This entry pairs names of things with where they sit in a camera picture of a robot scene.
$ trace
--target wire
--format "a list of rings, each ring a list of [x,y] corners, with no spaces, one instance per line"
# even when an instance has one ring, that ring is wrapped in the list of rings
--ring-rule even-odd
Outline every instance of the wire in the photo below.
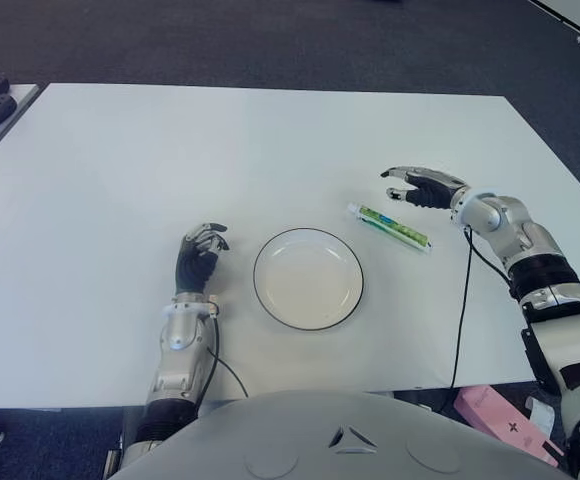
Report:
[[[463,318],[466,313],[466,303],[468,302],[468,285],[470,283],[470,267],[472,266],[472,252],[474,251],[474,247],[472,245],[472,228],[468,227],[468,231],[464,230],[464,234],[466,235],[466,239],[468,239],[468,243],[470,244],[470,248],[468,250],[468,267],[466,268],[466,281],[463,286],[463,302],[461,304],[461,316],[459,317],[459,331],[457,333],[457,347],[454,353],[454,368],[452,370],[452,382],[450,382],[450,387],[448,388],[448,392],[446,393],[446,398],[441,405],[441,408],[437,410],[437,413],[441,413],[444,408],[450,402],[450,397],[452,396],[452,390],[454,389],[454,383],[457,379],[457,367],[459,366],[459,352],[461,351],[461,332],[463,330]]]
[[[214,358],[217,359],[217,362],[219,362],[221,365],[223,365],[226,368],[226,370],[228,370],[232,374],[232,376],[234,377],[234,379],[237,381],[237,383],[241,387],[241,391],[243,392],[243,395],[246,398],[250,398],[250,395],[248,395],[248,390],[246,390],[246,387],[243,384],[243,382],[241,381],[241,379],[239,378],[239,375],[237,375],[237,372],[235,372],[232,369],[232,367],[230,365],[228,365],[224,360],[221,360],[219,357],[217,357],[214,354],[214,352],[212,350],[210,350],[210,347],[208,347],[208,352],[210,353],[210,355],[212,355]]]
[[[472,228],[468,227],[470,229],[470,234],[468,234],[468,229],[463,231],[463,235],[466,237],[466,241],[468,242],[468,244],[470,245],[470,249],[475,253],[475,255],[477,257],[479,257],[481,259],[481,261],[483,261],[483,263],[485,263],[486,265],[488,265],[492,270],[494,270],[497,275],[499,275],[504,282],[506,282],[506,285],[508,286],[508,288],[510,288],[512,286],[512,282],[510,281],[510,279],[506,276],[505,273],[503,273],[501,270],[499,270],[492,262],[490,262],[486,257],[484,257],[481,252],[479,250],[477,250],[477,247],[474,246],[474,243],[472,243]]]
[[[199,398],[197,399],[196,406],[197,415],[199,414],[199,408],[201,408],[201,403],[203,402],[203,399],[206,396],[206,392],[208,391],[208,387],[210,386],[212,377],[214,377],[214,372],[217,369],[217,363],[219,363],[220,335],[219,335],[219,323],[217,322],[217,315],[219,315],[219,306],[216,303],[214,304],[214,306],[217,308],[217,313],[212,315],[212,321],[214,322],[214,355],[212,355],[212,358],[214,360],[212,362],[212,367],[210,368],[210,374],[208,375],[208,379],[206,380],[205,385],[201,389],[201,393],[199,394]]]

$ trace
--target robotic hand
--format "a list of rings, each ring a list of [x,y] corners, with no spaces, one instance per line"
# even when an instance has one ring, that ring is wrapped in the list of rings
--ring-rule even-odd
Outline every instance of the robotic hand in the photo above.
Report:
[[[421,167],[395,167],[381,176],[418,187],[390,188],[388,197],[452,210],[453,221],[472,228],[501,260],[528,324],[521,335],[530,365],[544,389],[562,397],[570,469],[580,478],[580,281],[563,252],[515,198]]]
[[[393,200],[404,200],[418,207],[448,209],[456,193],[468,187],[463,180],[424,167],[392,167],[381,176],[401,178],[417,187],[411,190],[389,188],[386,193]]]
[[[203,223],[181,240],[175,283],[177,295],[183,292],[203,293],[206,282],[214,272],[221,250],[230,250],[217,232],[227,227],[218,223]]]
[[[197,419],[216,368],[216,357],[213,359],[209,349],[218,349],[217,304],[203,292],[219,253],[229,250],[220,235],[226,230],[218,223],[204,223],[181,241],[175,270],[176,296],[166,308],[168,320],[161,333],[161,361],[135,443],[125,452],[123,466]],[[214,328],[208,324],[209,319]]]

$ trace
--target pink object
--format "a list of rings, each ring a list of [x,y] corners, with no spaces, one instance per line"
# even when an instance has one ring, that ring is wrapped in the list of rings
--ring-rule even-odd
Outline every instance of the pink object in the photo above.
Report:
[[[557,466],[557,461],[544,448],[545,443],[563,456],[563,452],[543,432],[489,385],[462,388],[454,408],[480,432],[520,448],[552,466]]]

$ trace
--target robotic arm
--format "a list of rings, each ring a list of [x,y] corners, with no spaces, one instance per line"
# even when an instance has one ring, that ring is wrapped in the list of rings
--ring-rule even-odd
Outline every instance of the robotic arm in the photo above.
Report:
[[[229,250],[218,233],[226,230],[218,223],[204,223],[181,241],[175,271],[176,296],[166,308],[167,322],[161,332],[161,361],[135,443],[125,452],[122,467],[197,419],[208,379],[216,368],[219,343],[217,304],[203,292],[219,253]],[[209,325],[210,319],[214,328]],[[214,360],[209,353],[211,346]]]
[[[417,188],[389,188],[398,201],[451,210],[452,220],[484,238],[510,278],[528,327],[521,333],[538,382],[562,397],[571,472],[580,479],[580,281],[550,233],[511,197],[472,189],[462,180],[420,167],[381,174]]]

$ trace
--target toothpaste tube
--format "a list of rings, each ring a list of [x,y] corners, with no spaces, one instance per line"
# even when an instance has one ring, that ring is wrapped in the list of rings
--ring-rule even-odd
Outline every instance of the toothpaste tube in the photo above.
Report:
[[[432,249],[432,243],[430,243],[430,239],[426,235],[395,222],[391,218],[381,215],[379,212],[354,203],[348,205],[348,210],[368,225],[372,225],[412,247],[424,252],[429,252]]]

